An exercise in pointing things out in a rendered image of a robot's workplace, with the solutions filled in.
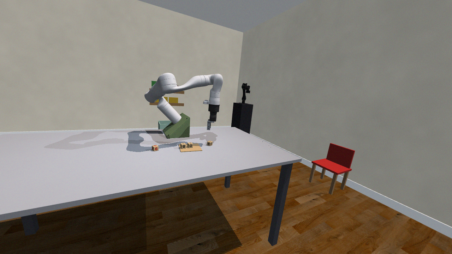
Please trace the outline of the tan flat mat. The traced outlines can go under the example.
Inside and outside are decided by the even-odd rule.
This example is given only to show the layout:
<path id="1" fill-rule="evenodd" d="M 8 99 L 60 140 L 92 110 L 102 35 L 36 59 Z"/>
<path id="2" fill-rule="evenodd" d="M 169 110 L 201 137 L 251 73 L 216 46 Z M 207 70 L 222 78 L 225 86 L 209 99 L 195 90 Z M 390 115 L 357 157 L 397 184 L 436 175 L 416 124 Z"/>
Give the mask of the tan flat mat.
<path id="1" fill-rule="evenodd" d="M 201 147 L 198 143 L 193 144 L 193 148 L 188 148 L 188 144 L 186 144 L 186 148 L 182 149 L 179 144 L 179 148 L 181 152 L 192 152 L 192 151 L 202 151 Z"/>

